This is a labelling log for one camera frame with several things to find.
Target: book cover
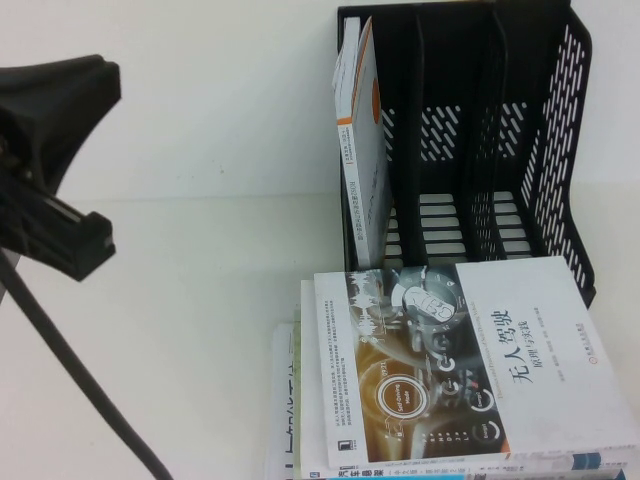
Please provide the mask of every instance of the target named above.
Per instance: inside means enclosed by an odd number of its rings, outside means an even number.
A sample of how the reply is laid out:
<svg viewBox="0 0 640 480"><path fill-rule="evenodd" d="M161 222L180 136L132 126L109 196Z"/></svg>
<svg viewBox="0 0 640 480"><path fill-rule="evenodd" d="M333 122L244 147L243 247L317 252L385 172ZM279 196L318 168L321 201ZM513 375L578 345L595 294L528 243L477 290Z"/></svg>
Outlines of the book cover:
<svg viewBox="0 0 640 480"><path fill-rule="evenodd" d="M562 258L319 274L315 291L332 468L605 466L637 447Z"/></svg>
<svg viewBox="0 0 640 480"><path fill-rule="evenodd" d="M320 368L319 335L316 317L316 302L313 282L303 281L301 287L301 326L300 326L300 369L295 385L299 405L295 419L296 431L300 432L296 442L297 479L316 478L424 478L430 480L569 480L569 479L613 479L618 477L624 463L591 462L580 457L556 459L553 462L484 462L468 461L467 457L452 458L450 463L429 464L417 461L400 463L388 462L375 466L347 466L331 468L328 466L326 434L324 425L324 406L322 400L322 373Z"/></svg>
<svg viewBox="0 0 640 480"><path fill-rule="evenodd" d="M380 267L391 211L391 185L371 18L362 35L360 19L346 19L333 87L358 265Z"/></svg>

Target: orange stripe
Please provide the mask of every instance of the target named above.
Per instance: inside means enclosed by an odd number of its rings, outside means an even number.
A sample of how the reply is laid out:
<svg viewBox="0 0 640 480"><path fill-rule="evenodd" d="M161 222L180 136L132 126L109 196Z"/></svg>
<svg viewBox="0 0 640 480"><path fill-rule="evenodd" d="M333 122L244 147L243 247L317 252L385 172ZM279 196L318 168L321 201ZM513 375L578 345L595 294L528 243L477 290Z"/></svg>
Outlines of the orange stripe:
<svg viewBox="0 0 640 480"><path fill-rule="evenodd" d="M367 24L367 30L365 31L365 37L364 37L364 47L362 47L362 56L360 57L360 61L358 61L358 68L356 70L356 85L353 89L353 98L351 99L351 111L353 112L353 109L356 106L356 94L358 93L358 82L360 81L360 68L362 67L362 61L364 60L364 54L367 51L367 44L369 43L369 32L371 31L371 27L373 25L373 21L369 22Z"/></svg>

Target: publisher logo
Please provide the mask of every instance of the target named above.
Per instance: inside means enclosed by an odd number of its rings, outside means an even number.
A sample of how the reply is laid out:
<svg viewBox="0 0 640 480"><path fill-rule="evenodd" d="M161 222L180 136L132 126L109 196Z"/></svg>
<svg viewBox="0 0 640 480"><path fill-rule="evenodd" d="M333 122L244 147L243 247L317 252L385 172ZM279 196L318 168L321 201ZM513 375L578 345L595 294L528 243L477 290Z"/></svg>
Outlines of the publisher logo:
<svg viewBox="0 0 640 480"><path fill-rule="evenodd" d="M426 410L429 397L415 378L392 375L378 386L378 405L389 416L400 420L419 417Z"/></svg>
<svg viewBox="0 0 640 480"><path fill-rule="evenodd" d="M596 356L596 352L593 349L593 345L591 344L591 339L589 338L589 334L583 323L576 324L576 328L578 330L578 335L580 336L580 340L582 341L582 346L584 347L585 354L589 359L589 363L591 365L598 364L598 357Z"/></svg>

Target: plastic magazine rack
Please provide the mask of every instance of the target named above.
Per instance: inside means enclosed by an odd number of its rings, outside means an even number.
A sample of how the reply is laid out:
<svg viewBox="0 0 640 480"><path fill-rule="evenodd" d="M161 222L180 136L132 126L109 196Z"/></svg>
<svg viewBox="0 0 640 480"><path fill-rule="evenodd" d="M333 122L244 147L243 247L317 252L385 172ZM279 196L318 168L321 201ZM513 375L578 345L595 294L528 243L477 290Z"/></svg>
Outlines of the plastic magazine rack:
<svg viewBox="0 0 640 480"><path fill-rule="evenodd" d="M388 266L563 255L594 272L569 207L591 40L569 0L344 7L373 16L395 209ZM346 269L357 270L344 180Z"/></svg>

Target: stack of books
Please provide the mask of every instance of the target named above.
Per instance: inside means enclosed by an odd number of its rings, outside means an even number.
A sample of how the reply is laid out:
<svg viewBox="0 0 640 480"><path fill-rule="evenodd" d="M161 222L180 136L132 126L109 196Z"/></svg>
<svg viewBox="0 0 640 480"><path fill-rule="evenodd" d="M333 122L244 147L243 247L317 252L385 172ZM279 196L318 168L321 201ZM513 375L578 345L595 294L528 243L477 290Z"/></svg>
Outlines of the stack of books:
<svg viewBox="0 0 640 480"><path fill-rule="evenodd" d="M637 455L562 257L317 274L299 318L274 340L269 480L604 480Z"/></svg>

